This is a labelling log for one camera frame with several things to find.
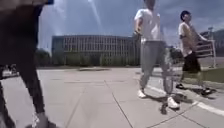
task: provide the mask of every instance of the white t-shirt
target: white t-shirt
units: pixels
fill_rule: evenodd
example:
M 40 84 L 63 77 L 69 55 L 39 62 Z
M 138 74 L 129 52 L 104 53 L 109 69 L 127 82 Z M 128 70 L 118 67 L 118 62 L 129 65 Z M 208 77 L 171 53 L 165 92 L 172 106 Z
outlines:
M 193 47 L 197 46 L 197 32 L 195 31 L 194 27 L 192 25 L 188 25 L 185 22 L 180 23 L 178 28 L 179 36 L 187 38 L 188 42 L 192 44 Z M 183 52 L 184 56 L 187 56 L 192 52 L 192 49 L 188 46 L 188 44 L 184 44 L 181 41 L 181 50 Z
M 160 26 L 160 15 L 149 9 L 138 10 L 135 20 L 143 19 L 142 41 L 164 41 L 163 29 Z

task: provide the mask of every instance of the man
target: man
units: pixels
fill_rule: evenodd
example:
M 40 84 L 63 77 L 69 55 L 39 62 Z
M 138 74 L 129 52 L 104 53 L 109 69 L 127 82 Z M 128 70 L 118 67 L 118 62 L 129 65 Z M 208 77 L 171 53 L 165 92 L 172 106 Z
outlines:
M 48 128 L 52 124 L 45 114 L 42 89 L 34 63 L 39 16 L 46 4 L 53 4 L 53 1 L 0 1 L 0 65 L 17 65 L 36 111 L 37 120 L 32 128 Z M 15 128 L 5 104 L 0 83 L 0 116 L 3 117 L 6 128 Z
M 173 91 L 173 81 L 166 43 L 163 37 L 163 31 L 160 28 L 160 16 L 154 12 L 155 0 L 144 0 L 146 9 L 140 9 L 135 16 L 135 34 L 141 35 L 141 68 L 140 89 L 138 96 L 146 97 L 144 89 L 148 83 L 149 77 L 156 62 L 161 64 L 163 73 L 163 86 L 167 94 L 167 102 L 170 108 L 179 108 L 171 96 Z
M 176 85 L 178 89 L 185 89 L 182 81 L 187 73 L 196 74 L 198 84 L 202 87 L 202 95 L 209 95 L 212 93 L 211 89 L 206 88 L 203 84 L 203 77 L 201 73 L 201 66 L 198 62 L 196 50 L 197 50 L 197 40 L 200 39 L 204 42 L 209 42 L 203 36 L 198 34 L 194 27 L 191 25 L 191 13 L 189 11 L 182 11 L 180 14 L 180 19 L 182 23 L 179 25 L 179 36 L 181 39 L 181 49 L 184 56 L 183 74 L 180 82 Z

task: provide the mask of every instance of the white sneaker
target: white sneaker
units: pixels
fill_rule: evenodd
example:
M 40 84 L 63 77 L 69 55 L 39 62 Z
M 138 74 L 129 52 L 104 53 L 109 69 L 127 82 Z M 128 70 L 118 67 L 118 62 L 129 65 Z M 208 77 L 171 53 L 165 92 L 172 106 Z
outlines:
M 139 91 L 138 91 L 138 97 L 140 97 L 140 98 L 145 98 L 145 97 L 146 97 L 145 92 L 142 91 L 142 90 L 139 90 Z
M 32 124 L 32 128 L 47 128 L 48 127 L 48 118 L 44 113 L 36 115 L 36 119 Z
M 173 97 L 168 97 L 167 103 L 168 103 L 168 106 L 172 109 L 177 109 L 180 107 L 180 105 L 174 101 Z

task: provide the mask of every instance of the dark hair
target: dark hair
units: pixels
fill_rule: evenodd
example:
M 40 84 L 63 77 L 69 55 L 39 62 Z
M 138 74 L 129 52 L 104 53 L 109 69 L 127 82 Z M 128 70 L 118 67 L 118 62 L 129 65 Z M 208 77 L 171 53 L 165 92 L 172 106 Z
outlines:
M 189 11 L 186 11 L 186 10 L 182 11 L 181 14 L 180 14 L 180 19 L 181 19 L 182 21 L 184 21 L 183 17 L 184 17 L 185 15 L 190 15 L 190 14 L 191 14 L 191 13 L 190 13 Z

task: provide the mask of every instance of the gray pants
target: gray pants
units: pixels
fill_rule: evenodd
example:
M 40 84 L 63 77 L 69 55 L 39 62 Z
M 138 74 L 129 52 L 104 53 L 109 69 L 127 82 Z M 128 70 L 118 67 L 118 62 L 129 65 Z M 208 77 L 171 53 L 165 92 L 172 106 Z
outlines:
M 144 89 L 148 83 L 152 71 L 159 62 L 162 68 L 163 87 L 167 95 L 173 92 L 173 77 L 171 58 L 166 43 L 162 41 L 141 42 L 141 69 L 140 89 Z

